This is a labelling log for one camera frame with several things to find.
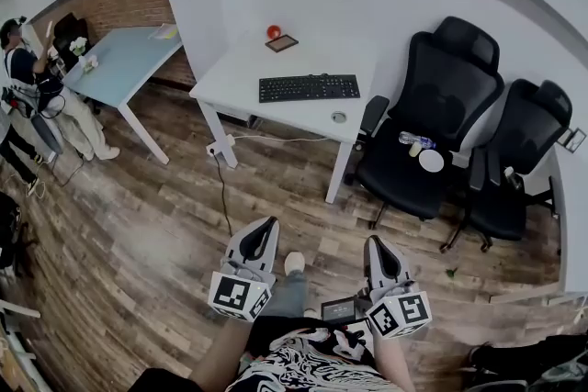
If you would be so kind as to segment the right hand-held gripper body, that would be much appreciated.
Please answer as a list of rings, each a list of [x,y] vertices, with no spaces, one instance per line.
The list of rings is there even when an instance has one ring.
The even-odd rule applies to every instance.
[[[433,318],[427,293],[413,282],[374,289],[369,299],[366,318],[375,339],[410,335]]]

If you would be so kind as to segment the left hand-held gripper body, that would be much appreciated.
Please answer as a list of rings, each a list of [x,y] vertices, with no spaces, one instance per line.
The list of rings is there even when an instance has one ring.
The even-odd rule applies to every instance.
[[[212,273],[208,305],[222,316],[254,322],[272,297],[275,282],[272,273],[225,258]]]

